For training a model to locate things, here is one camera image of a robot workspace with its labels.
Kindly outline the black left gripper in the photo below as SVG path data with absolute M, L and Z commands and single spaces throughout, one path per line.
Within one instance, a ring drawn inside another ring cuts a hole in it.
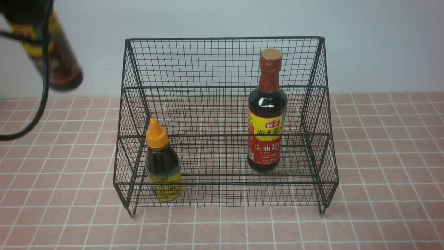
M 9 23 L 37 24 L 52 13 L 52 0 L 1 0 L 0 12 Z

